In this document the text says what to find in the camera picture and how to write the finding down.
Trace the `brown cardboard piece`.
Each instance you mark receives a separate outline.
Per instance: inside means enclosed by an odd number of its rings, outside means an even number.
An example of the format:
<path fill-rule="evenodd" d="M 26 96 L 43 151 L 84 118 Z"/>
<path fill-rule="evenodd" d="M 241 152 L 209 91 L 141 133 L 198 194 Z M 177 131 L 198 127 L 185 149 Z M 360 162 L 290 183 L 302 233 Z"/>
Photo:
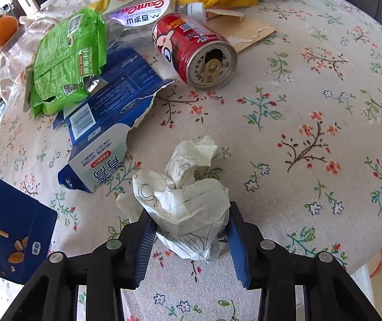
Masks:
<path fill-rule="evenodd" d="M 208 9 L 206 16 L 206 25 L 225 37 L 236 52 L 241 52 L 276 32 L 272 26 L 246 17 L 240 11 Z"/>

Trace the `clear plastic bottle purple label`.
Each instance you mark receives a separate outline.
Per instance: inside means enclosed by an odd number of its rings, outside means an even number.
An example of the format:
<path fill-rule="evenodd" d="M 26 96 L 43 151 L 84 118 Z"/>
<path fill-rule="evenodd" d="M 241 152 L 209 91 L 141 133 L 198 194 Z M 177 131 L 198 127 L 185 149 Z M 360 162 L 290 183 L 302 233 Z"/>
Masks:
<path fill-rule="evenodd" d="M 135 38 L 146 38 L 152 27 L 164 16 L 179 13 L 206 24 L 206 11 L 202 2 L 180 4 L 179 0 L 144 0 L 119 7 L 105 13 L 102 18 L 106 26 L 107 45 L 131 42 Z"/>

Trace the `green snack bag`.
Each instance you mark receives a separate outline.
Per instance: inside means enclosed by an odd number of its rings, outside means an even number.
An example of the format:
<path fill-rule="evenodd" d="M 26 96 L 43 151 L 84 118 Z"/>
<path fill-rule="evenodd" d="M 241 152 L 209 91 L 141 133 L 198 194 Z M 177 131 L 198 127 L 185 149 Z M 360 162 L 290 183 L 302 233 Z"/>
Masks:
<path fill-rule="evenodd" d="M 100 12 L 79 10 L 40 41 L 30 72 L 33 117 L 54 115 L 89 96 L 86 82 L 107 61 L 106 26 Z"/>

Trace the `dark blue cereal box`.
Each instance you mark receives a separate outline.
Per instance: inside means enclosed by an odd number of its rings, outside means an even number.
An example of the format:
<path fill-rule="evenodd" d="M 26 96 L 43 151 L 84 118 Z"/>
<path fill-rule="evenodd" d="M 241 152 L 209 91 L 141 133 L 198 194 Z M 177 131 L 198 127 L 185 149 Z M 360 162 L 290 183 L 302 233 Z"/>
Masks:
<path fill-rule="evenodd" d="M 0 179 L 0 277 L 24 285 L 47 257 L 58 213 Z"/>

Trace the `white paper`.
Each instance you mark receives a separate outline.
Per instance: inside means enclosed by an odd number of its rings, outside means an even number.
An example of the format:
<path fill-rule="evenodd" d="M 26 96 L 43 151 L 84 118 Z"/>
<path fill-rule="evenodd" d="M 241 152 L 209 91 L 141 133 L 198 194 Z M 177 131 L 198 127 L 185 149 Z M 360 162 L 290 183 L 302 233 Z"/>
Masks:
<path fill-rule="evenodd" d="M 122 217 L 134 223 L 147 212 L 158 226 L 158 239 L 182 259 L 218 258 L 218 236 L 229 222 L 229 191 L 215 178 L 194 176 L 211 165 L 217 150 L 210 136 L 182 141 L 164 172 L 138 171 L 132 177 L 133 192 L 116 199 Z"/>

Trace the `red drink can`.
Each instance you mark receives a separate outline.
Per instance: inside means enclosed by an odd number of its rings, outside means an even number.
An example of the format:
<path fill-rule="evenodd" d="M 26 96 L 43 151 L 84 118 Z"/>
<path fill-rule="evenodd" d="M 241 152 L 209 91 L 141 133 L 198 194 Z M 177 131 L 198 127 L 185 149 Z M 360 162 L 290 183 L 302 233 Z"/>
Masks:
<path fill-rule="evenodd" d="M 152 42 L 178 76 L 198 91 L 225 85 L 238 55 L 225 37 L 181 13 L 162 16 L 152 28 Z"/>

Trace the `floral tablecloth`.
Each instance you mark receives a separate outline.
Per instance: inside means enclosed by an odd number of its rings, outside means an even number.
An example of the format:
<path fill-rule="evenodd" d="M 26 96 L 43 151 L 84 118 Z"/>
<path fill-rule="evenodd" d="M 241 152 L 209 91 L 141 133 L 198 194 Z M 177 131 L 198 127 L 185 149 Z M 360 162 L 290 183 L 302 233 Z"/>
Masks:
<path fill-rule="evenodd" d="M 241 51 L 233 79 L 200 93 L 160 91 L 127 138 L 118 170 L 93 193 L 57 174 L 71 155 L 65 127 L 11 96 L 0 126 L 0 178 L 58 214 L 50 248 L 76 256 L 117 239 L 116 204 L 140 170 L 162 172 L 182 141 L 218 146 L 197 179 L 221 181 L 242 216 L 289 251 L 331 253 L 349 273 L 382 249 L 382 25 L 346 0 L 282 0 L 245 13 L 274 35 Z"/>

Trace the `large orange fruit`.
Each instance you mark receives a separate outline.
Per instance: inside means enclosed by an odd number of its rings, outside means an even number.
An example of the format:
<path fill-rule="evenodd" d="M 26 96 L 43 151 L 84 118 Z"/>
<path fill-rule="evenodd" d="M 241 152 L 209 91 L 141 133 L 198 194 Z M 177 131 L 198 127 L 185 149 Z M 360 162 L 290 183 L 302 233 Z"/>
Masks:
<path fill-rule="evenodd" d="M 4 46 L 18 29 L 18 20 L 14 16 L 0 16 L 0 47 Z"/>

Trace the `blue white carton box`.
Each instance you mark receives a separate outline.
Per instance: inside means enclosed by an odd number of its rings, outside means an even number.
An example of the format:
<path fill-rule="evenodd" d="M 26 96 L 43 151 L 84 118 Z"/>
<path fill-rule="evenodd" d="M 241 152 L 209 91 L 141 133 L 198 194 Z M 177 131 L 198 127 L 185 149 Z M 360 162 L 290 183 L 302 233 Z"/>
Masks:
<path fill-rule="evenodd" d="M 120 168 L 129 131 L 149 112 L 156 94 L 174 82 L 161 78 L 131 47 L 108 53 L 100 81 L 101 89 L 64 116 L 72 150 L 58 183 L 70 190 L 92 193 Z"/>

